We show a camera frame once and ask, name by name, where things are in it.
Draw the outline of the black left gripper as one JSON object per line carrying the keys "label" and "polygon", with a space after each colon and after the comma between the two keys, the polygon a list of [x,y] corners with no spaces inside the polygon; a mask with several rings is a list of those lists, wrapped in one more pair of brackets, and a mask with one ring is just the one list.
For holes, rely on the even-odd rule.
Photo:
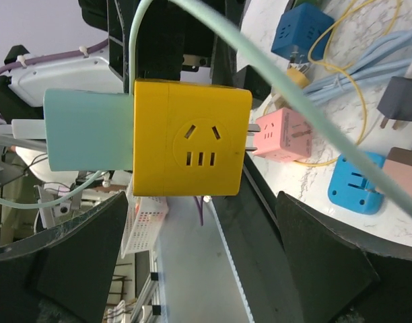
{"label": "black left gripper", "polygon": [[[129,32],[138,1],[80,1],[83,20],[108,34],[109,67],[129,86]],[[142,19],[136,41],[136,76],[178,81],[181,73],[208,67],[212,82],[247,89],[257,101],[270,93],[251,66],[236,68],[236,50],[170,1],[153,1]]]}

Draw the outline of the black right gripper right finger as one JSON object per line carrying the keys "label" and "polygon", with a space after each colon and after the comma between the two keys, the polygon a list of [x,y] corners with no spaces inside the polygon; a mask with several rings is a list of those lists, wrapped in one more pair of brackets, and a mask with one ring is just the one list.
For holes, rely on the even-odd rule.
{"label": "black right gripper right finger", "polygon": [[412,247],[279,192],[277,224],[306,322],[412,322]]}

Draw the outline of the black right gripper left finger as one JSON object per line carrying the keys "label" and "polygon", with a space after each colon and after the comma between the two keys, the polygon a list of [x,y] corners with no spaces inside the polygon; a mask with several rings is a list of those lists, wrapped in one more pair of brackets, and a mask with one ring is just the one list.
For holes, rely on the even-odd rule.
{"label": "black right gripper left finger", "polygon": [[120,193],[0,247],[0,322],[101,322],[127,208]]}

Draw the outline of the blue plug adapter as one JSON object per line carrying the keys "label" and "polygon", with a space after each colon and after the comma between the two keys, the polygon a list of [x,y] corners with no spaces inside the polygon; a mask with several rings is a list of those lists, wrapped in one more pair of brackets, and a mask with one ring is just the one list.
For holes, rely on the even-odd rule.
{"label": "blue plug adapter", "polygon": [[337,158],[328,188],[332,204],[364,215],[376,214],[384,195],[344,155]]}

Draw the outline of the yellow cube socket hub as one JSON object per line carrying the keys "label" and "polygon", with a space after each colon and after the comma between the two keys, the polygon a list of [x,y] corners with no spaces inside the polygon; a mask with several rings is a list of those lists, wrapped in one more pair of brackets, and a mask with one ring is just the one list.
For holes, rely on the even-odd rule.
{"label": "yellow cube socket hub", "polygon": [[133,194],[238,194],[252,94],[140,79],[133,89]]}

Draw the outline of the light teal charger plug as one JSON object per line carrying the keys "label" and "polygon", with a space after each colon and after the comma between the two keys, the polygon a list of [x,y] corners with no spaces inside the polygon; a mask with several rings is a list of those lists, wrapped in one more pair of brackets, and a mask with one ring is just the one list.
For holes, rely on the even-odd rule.
{"label": "light teal charger plug", "polygon": [[50,169],[133,169],[133,96],[71,89],[45,91]]}

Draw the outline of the yellow charger plug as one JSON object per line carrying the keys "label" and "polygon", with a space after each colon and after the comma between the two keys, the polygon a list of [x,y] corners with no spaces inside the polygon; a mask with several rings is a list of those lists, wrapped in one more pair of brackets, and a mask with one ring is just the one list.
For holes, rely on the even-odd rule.
{"label": "yellow charger plug", "polygon": [[289,63],[286,70],[286,75],[301,89],[304,89],[310,84],[307,77],[307,72],[310,69],[310,63],[294,64]]}

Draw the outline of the blue cube socket adapter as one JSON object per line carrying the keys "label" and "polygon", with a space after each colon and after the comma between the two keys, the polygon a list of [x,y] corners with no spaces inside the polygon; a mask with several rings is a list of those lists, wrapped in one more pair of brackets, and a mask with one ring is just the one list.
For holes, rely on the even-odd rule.
{"label": "blue cube socket adapter", "polygon": [[310,3],[303,3],[285,13],[279,20],[271,52],[296,63],[323,59],[330,34],[324,32],[335,20]]}

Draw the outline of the pink cube socket adapter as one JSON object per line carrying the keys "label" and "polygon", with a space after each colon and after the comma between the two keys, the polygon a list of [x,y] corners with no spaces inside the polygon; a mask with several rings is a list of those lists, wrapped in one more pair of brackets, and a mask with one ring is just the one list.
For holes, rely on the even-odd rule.
{"label": "pink cube socket adapter", "polygon": [[256,119],[253,155],[275,162],[294,162],[312,153],[312,129],[298,112],[281,108]]}

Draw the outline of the grey charger plug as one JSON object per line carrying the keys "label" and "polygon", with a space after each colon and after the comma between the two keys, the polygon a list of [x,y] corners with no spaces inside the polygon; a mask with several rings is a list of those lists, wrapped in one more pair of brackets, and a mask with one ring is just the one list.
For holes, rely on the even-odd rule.
{"label": "grey charger plug", "polygon": [[391,77],[377,110],[384,116],[380,123],[381,129],[385,128],[389,120],[394,120],[394,130],[398,129],[401,122],[412,122],[412,79]]}

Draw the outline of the pink plug adapter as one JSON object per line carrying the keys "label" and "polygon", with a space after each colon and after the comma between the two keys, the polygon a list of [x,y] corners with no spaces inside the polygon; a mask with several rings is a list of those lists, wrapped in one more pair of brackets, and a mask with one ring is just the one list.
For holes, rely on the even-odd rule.
{"label": "pink plug adapter", "polygon": [[382,170],[412,197],[412,148],[391,148]]}

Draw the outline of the green power strip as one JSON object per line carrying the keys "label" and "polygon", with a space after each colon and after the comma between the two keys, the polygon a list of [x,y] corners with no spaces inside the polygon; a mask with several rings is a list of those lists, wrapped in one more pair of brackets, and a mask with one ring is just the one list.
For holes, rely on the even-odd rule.
{"label": "green power strip", "polygon": [[293,4],[293,8],[295,8],[295,7],[297,7],[301,4],[305,4],[305,3],[309,3],[309,4],[311,4],[313,6],[316,6],[316,7],[321,7],[323,2],[324,2],[323,0],[295,0],[294,4]]}

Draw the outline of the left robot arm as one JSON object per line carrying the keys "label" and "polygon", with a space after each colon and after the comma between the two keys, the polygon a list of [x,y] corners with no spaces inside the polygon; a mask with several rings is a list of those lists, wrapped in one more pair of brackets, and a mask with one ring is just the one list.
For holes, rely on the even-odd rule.
{"label": "left robot arm", "polygon": [[[123,93],[129,89],[129,30],[137,1],[80,1],[84,22],[107,33],[85,50],[32,57],[22,45],[11,48],[0,67],[0,115],[40,119],[49,88]],[[137,39],[137,76],[144,79],[201,81],[247,89],[254,103],[270,90],[252,67],[236,68],[236,52],[208,27],[170,1],[154,1],[141,23]]]}

